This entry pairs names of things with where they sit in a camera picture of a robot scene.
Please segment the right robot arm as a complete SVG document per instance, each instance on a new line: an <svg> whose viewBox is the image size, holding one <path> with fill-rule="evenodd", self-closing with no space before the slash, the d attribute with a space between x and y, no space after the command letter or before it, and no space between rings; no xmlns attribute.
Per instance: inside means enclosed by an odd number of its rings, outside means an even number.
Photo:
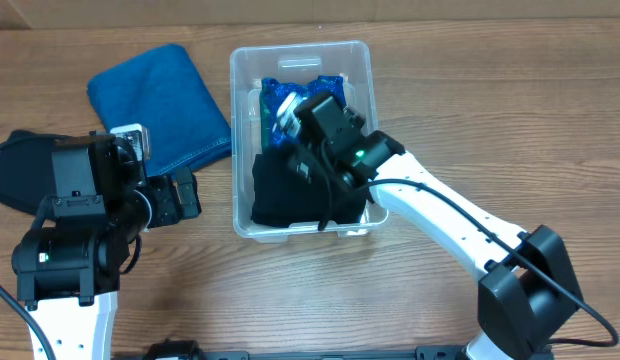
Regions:
<svg viewBox="0 0 620 360"><path fill-rule="evenodd" d="M405 147L376 130L329 92L290 93L276 112L280 130L299 141L298 171L331 177L344 195L366 195L414 224L468 271L478 287L480 333L462 359L531 359L583 299L563 239L541 225L528 232L489 214L429 173Z"/></svg>

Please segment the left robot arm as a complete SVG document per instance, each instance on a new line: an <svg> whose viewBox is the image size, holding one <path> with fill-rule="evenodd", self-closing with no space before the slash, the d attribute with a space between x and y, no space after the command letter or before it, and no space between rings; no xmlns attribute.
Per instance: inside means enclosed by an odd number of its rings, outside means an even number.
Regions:
<svg viewBox="0 0 620 360"><path fill-rule="evenodd" d="M55 190L15 247L17 310L38 359L108 359L123 275L143 232L199 216L194 174L149 177L143 135L56 141Z"/></svg>

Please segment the blue sparkly cloth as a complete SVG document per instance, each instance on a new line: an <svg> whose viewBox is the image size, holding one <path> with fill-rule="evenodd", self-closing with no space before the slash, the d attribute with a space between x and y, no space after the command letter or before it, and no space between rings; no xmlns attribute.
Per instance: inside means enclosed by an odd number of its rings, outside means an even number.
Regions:
<svg viewBox="0 0 620 360"><path fill-rule="evenodd" d="M309 98L318 93L329 91L339 99L342 105L346 104L344 79L341 76L319 75L316 80L310 81L306 85L291 82L282 83L275 78L265 77L262 79L261 85L259 106L261 146L263 149L281 147L284 143L298 143L296 138L289 137L280 130L276 118L279 107L291 92L295 92L303 98Z"/></svg>

